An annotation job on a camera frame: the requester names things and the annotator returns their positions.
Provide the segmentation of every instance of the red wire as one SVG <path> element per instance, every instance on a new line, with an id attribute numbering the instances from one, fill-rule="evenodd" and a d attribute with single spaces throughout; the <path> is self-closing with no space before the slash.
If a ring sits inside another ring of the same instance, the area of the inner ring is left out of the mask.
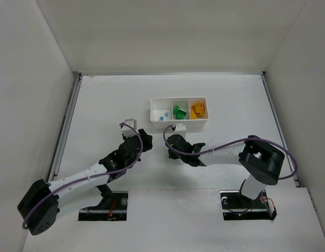
<path id="1" fill-rule="evenodd" d="M 112 214 L 112 210 L 113 210 L 115 207 L 116 207 L 116 201 L 113 200 L 113 202 L 112 202 L 112 206 L 111 206 L 111 209 L 110 209 L 110 212 L 109 212 L 109 215 L 108 215 L 107 219 L 111 216 L 111 214 Z"/>

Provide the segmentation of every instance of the green object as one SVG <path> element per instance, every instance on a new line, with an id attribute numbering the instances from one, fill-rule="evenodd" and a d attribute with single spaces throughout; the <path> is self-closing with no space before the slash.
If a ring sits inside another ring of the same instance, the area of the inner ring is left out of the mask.
<path id="1" fill-rule="evenodd" d="M 179 106 L 175 106 L 173 109 L 173 114 L 177 114 L 177 112 L 179 111 Z"/>
<path id="2" fill-rule="evenodd" d="M 179 109 L 176 114 L 176 119 L 182 120 L 186 114 L 187 114 L 186 112 Z"/>

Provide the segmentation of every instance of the metal edge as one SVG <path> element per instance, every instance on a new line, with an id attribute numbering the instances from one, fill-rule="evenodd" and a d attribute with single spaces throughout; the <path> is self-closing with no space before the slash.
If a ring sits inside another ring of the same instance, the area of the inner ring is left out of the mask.
<path id="1" fill-rule="evenodd" d="M 268 99 L 268 102 L 270 104 L 272 114 L 274 116 L 274 120 L 275 120 L 276 125 L 277 125 L 277 129 L 279 131 L 281 142 L 282 142 L 283 146 L 288 150 L 288 147 L 287 147 L 287 144 L 286 144 L 286 141 L 285 141 L 285 138 L 284 138 L 284 133 L 282 132 L 282 129 L 281 129 L 281 126 L 280 126 L 280 123 L 279 123 L 279 119 L 278 119 L 278 116 L 277 116 L 277 112 L 276 112 L 276 110 L 274 108 L 274 104 L 273 104 L 271 95 L 269 93 L 268 87 L 267 87 L 267 83 L 266 83 L 264 73 L 262 73 L 260 76 L 261 76 L 261 80 L 263 81 L 263 85 L 264 85 L 264 88 L 265 88 L 267 99 Z M 287 157 L 287 160 L 288 160 L 289 168 L 290 168 L 291 171 L 293 171 L 293 163 L 292 163 L 291 159 L 288 157 L 287 154 L 286 154 L 286 157 Z M 293 179 L 294 179 L 294 182 L 295 182 L 295 186 L 296 187 L 301 187 L 300 182 L 298 180 L 298 177 L 296 175 L 293 177 Z"/>
<path id="2" fill-rule="evenodd" d="M 58 174 L 58 171 L 59 171 L 59 168 L 61 165 L 61 161 L 62 161 L 62 157 L 63 157 L 63 153 L 64 153 L 64 147 L 66 145 L 67 138 L 68 138 L 68 133 L 69 133 L 72 116 L 74 114 L 75 105 L 77 102 L 79 88 L 80 88 L 81 81 L 82 81 L 82 75 L 79 72 L 73 72 L 72 74 L 74 75 L 74 82 L 72 83 L 66 111 L 65 111 L 65 114 L 64 114 L 64 117 L 62 120 L 62 125 L 60 128 L 59 134 L 58 134 L 53 158 L 51 160 L 51 164 L 50 164 L 50 168 L 48 171 L 48 175 L 46 177 L 46 181 L 54 180 Z"/>
<path id="3" fill-rule="evenodd" d="M 82 76 L 117 76 L 117 75 L 262 75 L 263 72 L 220 72 L 220 71 L 110 71 L 81 72 Z"/>

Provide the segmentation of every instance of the purple cable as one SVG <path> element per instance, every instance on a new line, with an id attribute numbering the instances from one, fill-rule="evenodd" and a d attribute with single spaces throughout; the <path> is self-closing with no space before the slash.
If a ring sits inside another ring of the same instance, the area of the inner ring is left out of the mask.
<path id="1" fill-rule="evenodd" d="M 284 177 L 280 177 L 279 180 L 289 179 L 290 177 L 293 177 L 298 172 L 298 161 L 295 159 L 295 157 L 293 156 L 293 154 L 289 150 L 285 149 L 284 147 L 282 147 L 281 145 L 279 145 L 279 144 L 277 144 L 275 142 L 272 142 L 272 141 L 269 141 L 269 140 L 266 140 L 266 139 L 261 139 L 261 138 L 242 138 L 242 139 L 238 139 L 238 140 L 235 140 L 235 141 L 232 141 L 232 142 L 223 144 L 221 146 L 215 147 L 215 148 L 210 149 L 210 150 L 196 152 L 196 153 L 186 153 L 186 152 L 179 151 L 179 150 L 173 148 L 167 142 L 167 139 L 166 139 L 166 132 L 167 132 L 167 130 L 169 128 L 173 127 L 173 126 L 174 125 L 169 125 L 167 128 L 165 128 L 165 130 L 163 131 L 163 134 L 162 134 L 162 137 L 163 137 L 164 142 L 166 143 L 167 147 L 172 152 L 175 152 L 175 153 L 178 153 L 178 154 L 181 154 L 181 155 L 186 155 L 186 156 L 198 156 L 198 155 L 202 155 L 202 154 L 205 154 L 205 153 L 208 153 L 208 152 L 218 151 L 218 150 L 221 150 L 221 149 L 223 149 L 225 147 L 228 147 L 230 145 L 233 145 L 233 144 L 236 144 L 236 143 L 240 143 L 240 142 L 245 142 L 245 141 L 259 141 L 259 142 L 265 142 L 265 143 L 269 143 L 269 144 L 274 145 L 275 147 L 277 147 L 277 148 L 283 150 L 284 152 L 286 152 L 287 155 L 289 155 L 290 158 L 292 159 L 293 166 L 294 166 L 294 171 L 290 175 L 287 175 L 287 176 L 284 176 Z"/>
<path id="2" fill-rule="evenodd" d="M 269 209 L 268 205 L 267 205 L 267 202 L 265 202 L 265 198 L 264 198 L 264 193 L 263 191 L 260 193 L 260 198 L 261 198 L 261 201 L 263 202 L 263 204 L 265 205 L 265 208 L 269 214 L 269 217 L 272 218 L 272 213 L 271 213 L 271 210 Z"/>
<path id="3" fill-rule="evenodd" d="M 115 174 L 115 173 L 119 173 L 119 172 L 123 172 L 123 171 L 126 171 L 127 169 L 131 168 L 140 158 L 141 154 L 142 154 L 142 151 L 143 151 L 143 142 L 142 142 L 142 139 L 139 135 L 139 133 L 137 133 L 137 131 L 135 130 L 135 128 L 133 128 L 132 126 L 129 126 L 125 123 L 120 123 L 119 124 L 120 126 L 126 126 L 128 128 L 130 128 L 131 130 L 133 130 L 135 132 L 135 134 L 137 135 L 139 141 L 140 141 L 140 151 L 137 155 L 137 158 L 133 161 L 133 163 L 131 163 L 130 165 L 126 166 L 125 168 L 122 168 L 120 170 L 116 170 L 116 171 L 112 171 L 112 172 L 105 172 L 105 173 L 99 173 L 99 174 L 96 174 L 96 175 L 92 175 L 90 177 L 83 177 L 83 178 L 80 178 L 78 180 L 74 180 L 74 181 L 71 181 L 69 182 L 68 184 L 64 184 L 63 186 L 60 186 L 59 188 L 57 188 L 56 190 L 52 191 L 51 193 L 49 193 L 46 197 L 44 197 L 43 199 L 41 199 L 33 208 L 32 210 L 29 211 L 29 213 L 27 214 L 27 216 L 25 217 L 24 219 L 24 222 L 22 223 L 22 228 L 23 229 L 28 229 L 28 227 L 26 226 L 29 218 L 32 216 L 32 214 L 35 212 L 35 210 L 44 202 L 46 201 L 48 198 L 50 198 L 51 196 L 53 196 L 54 194 L 58 193 L 59 191 L 73 185 L 73 184 L 76 184 L 76 183 L 79 183 L 79 182 L 82 182 L 82 181 L 85 181 L 85 180 L 88 180 L 88 179 L 93 179 L 95 177 L 101 177 L 101 176 L 105 176 L 105 175 L 111 175 L 111 174 Z"/>

